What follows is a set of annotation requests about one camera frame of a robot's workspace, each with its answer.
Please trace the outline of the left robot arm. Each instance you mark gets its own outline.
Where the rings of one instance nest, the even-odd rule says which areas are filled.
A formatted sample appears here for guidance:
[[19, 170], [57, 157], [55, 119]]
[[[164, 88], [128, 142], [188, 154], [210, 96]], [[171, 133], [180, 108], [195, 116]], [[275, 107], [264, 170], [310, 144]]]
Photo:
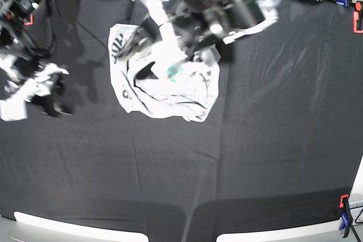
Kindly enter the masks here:
[[234, 43], [275, 24], [282, 0], [182, 0], [174, 14], [167, 13], [163, 0], [134, 1], [145, 6], [147, 15], [115, 57], [127, 60], [162, 42], [177, 62], [186, 62], [199, 50]]

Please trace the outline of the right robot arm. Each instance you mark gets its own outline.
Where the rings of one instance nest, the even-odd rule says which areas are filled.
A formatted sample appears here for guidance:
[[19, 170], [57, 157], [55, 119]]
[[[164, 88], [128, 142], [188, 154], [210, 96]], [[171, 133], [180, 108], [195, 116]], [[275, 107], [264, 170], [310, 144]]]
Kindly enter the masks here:
[[[71, 115], [64, 98], [68, 70], [50, 61], [57, 50], [51, 0], [1, 0], [1, 120], [26, 119], [27, 105], [57, 117]], [[34, 13], [45, 6], [44, 27], [49, 41], [40, 46], [27, 32]]]

